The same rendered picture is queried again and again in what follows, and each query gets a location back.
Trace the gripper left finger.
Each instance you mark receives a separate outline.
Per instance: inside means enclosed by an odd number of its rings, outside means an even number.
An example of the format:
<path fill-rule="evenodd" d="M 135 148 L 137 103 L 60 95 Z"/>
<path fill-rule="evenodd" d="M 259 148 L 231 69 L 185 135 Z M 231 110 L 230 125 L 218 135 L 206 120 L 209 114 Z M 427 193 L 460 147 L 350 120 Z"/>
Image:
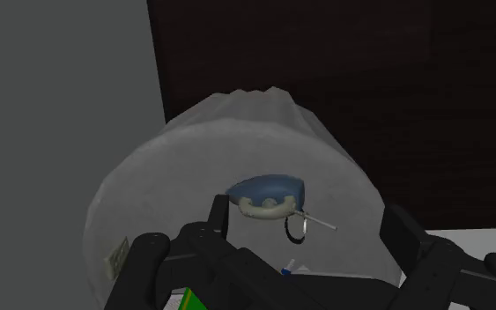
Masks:
<path fill-rule="evenodd" d="M 206 310 L 304 310 L 304 294 L 267 262 L 226 239 L 229 198 L 215 197 L 204 222 L 188 223 L 174 240 L 137 236 L 104 310 L 164 310 L 186 287 Z"/>

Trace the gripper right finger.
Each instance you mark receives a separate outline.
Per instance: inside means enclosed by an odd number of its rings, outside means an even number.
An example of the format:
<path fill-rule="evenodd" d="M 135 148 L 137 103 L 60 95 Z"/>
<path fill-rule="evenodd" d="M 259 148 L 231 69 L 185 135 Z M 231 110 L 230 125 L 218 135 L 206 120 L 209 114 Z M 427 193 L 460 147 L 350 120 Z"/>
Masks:
<path fill-rule="evenodd" d="M 434 236 L 403 207 L 386 203 L 380 238 L 405 280 L 388 310 L 496 310 L 496 252 L 483 260 Z"/>

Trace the green book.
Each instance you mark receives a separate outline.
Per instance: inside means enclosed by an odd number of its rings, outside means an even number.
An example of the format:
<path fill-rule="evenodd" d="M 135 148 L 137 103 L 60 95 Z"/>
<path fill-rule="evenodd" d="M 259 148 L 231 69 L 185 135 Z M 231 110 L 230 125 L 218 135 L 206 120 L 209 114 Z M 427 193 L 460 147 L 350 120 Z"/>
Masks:
<path fill-rule="evenodd" d="M 208 308 L 189 288 L 181 288 L 172 291 L 164 310 L 208 310 Z"/>

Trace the white round pouf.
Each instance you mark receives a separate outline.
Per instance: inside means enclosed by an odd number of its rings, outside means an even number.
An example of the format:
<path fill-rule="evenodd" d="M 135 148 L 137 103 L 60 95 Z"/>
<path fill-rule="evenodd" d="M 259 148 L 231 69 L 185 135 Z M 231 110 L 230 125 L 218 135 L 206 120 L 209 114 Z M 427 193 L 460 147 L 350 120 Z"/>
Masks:
<path fill-rule="evenodd" d="M 227 238 L 275 269 L 367 276 L 399 284 L 401 270 L 381 242 L 381 196 L 313 108 L 288 92 L 216 93 L 176 116 L 101 184 L 85 223 L 87 276 L 99 306 L 113 288 L 107 257 L 142 233 L 178 235 L 204 221 L 213 198 L 263 174 L 304 181 L 315 217 L 257 220 L 232 208 Z"/>

